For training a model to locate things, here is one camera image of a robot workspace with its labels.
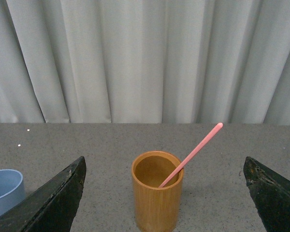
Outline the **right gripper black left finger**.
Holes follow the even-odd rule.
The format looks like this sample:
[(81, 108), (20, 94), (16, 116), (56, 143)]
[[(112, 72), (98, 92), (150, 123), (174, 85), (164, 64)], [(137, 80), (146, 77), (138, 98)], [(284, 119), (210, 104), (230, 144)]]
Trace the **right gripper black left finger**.
[(80, 156), (0, 216), (0, 232), (68, 232), (83, 195), (87, 167)]

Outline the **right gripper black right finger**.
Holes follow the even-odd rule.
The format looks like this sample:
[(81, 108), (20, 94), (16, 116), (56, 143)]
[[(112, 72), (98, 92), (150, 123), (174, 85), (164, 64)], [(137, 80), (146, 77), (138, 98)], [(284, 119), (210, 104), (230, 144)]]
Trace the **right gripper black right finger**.
[(290, 181), (252, 157), (243, 172), (266, 231), (290, 232)]

